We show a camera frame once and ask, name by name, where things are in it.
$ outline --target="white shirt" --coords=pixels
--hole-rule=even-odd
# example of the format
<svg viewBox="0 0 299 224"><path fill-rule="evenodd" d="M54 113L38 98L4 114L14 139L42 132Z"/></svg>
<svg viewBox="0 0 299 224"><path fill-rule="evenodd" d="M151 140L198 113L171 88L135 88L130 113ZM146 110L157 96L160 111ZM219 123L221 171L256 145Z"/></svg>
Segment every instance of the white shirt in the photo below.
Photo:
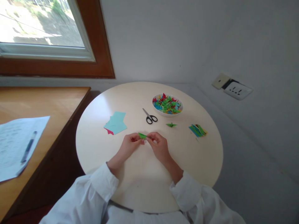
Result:
<svg viewBox="0 0 299 224"><path fill-rule="evenodd" d="M105 163L92 175L78 177L40 223L245 223L212 188L185 171L169 188L182 212L146 214L121 209L109 203L117 186L118 179Z"/></svg>

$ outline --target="wooden desk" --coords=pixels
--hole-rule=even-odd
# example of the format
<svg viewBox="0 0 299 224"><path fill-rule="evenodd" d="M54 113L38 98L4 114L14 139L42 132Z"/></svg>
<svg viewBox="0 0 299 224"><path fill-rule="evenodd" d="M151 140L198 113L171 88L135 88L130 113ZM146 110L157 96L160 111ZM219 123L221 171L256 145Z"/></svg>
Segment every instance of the wooden desk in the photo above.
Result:
<svg viewBox="0 0 299 224"><path fill-rule="evenodd" d="M0 88L0 124L50 116L23 173L0 183L0 222L12 214L55 203L84 174L76 158L75 131L91 100L90 87Z"/></svg>

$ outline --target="pen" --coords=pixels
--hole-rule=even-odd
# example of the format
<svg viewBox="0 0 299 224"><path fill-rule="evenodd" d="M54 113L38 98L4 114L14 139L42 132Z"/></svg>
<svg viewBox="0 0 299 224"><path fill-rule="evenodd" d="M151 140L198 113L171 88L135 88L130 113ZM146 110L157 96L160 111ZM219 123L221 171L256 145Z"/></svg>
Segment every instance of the pen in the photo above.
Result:
<svg viewBox="0 0 299 224"><path fill-rule="evenodd" d="M32 146L32 143L33 143L33 141L34 141L34 139L35 139L36 134L37 134L37 131L34 131L32 137L31 137L31 139L30 139L30 141L29 141L29 144L28 144L28 146L27 146L27 148L26 148L26 150L25 150L25 153L24 153L24 155L23 155L23 158L22 158L21 162L25 162L25 161L26 161L27 156L28 156L28 153L29 153L29 151L30 151L30 148L31 148L31 146Z"/></svg>

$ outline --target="person's right hand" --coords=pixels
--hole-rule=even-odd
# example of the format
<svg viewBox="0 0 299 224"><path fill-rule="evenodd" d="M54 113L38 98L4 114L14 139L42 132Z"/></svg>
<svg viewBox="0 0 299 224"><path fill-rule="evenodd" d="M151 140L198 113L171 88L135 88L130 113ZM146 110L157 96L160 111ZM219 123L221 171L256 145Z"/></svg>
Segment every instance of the person's right hand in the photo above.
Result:
<svg viewBox="0 0 299 224"><path fill-rule="evenodd" d="M179 167L179 165L172 159L168 151L167 140L158 132L149 133L146 137L152 147L156 158L164 165L171 175L174 184L177 184L183 177L184 171Z"/></svg>
<svg viewBox="0 0 299 224"><path fill-rule="evenodd" d="M172 160L168 151L167 139L160 135L158 132L151 132L147 135L146 140L149 142L153 149L156 158L165 165Z"/></svg>

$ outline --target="electrical outlet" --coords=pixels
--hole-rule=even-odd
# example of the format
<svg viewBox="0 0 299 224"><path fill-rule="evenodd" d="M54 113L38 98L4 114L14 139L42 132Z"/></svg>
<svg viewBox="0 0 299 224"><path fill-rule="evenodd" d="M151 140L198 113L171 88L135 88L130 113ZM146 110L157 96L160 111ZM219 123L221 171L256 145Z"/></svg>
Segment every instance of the electrical outlet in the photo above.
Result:
<svg viewBox="0 0 299 224"><path fill-rule="evenodd" d="M237 100L242 100L252 92L252 89L240 83L232 82L228 87L226 87L224 92Z"/></svg>

